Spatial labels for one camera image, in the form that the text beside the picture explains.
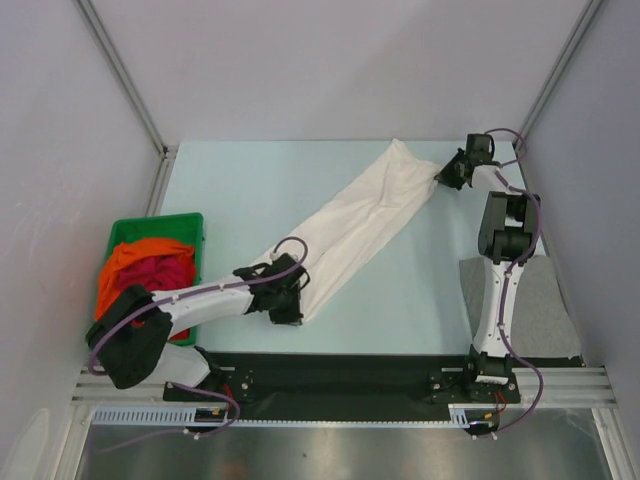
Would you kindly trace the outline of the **white printed t-shirt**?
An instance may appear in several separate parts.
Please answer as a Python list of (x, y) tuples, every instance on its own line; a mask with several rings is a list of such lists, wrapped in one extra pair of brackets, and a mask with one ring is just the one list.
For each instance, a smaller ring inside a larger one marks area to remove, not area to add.
[(308, 323), (429, 200), (442, 167), (394, 140), (364, 172), (290, 234), (304, 241), (309, 284), (300, 294)]

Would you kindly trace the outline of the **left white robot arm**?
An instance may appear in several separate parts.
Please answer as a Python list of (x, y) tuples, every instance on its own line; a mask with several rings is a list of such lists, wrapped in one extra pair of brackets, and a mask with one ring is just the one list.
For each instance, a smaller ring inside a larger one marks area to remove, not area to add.
[(88, 370), (115, 388), (144, 382), (187, 388), (207, 400), (225, 375), (201, 347), (181, 347), (174, 335), (209, 321), (266, 312), (275, 324), (302, 324), (301, 291), (311, 277), (284, 253), (270, 263), (243, 267), (217, 282), (172, 291), (126, 288), (86, 334)]

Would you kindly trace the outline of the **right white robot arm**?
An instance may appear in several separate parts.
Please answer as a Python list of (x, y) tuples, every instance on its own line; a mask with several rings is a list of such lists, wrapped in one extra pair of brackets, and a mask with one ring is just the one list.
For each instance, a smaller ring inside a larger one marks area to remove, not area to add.
[(454, 399), (488, 403), (519, 397), (512, 369), (529, 367), (515, 353), (511, 329), (517, 288), (527, 262), (541, 237), (541, 201), (538, 195), (513, 185), (503, 173), (507, 163), (495, 159), (495, 133), (490, 129), (467, 136), (466, 145), (436, 176), (439, 184), (461, 190), (467, 185), (487, 193), (478, 234), (478, 252), (484, 259), (485, 283), (480, 320), (459, 375), (433, 390), (453, 390)]

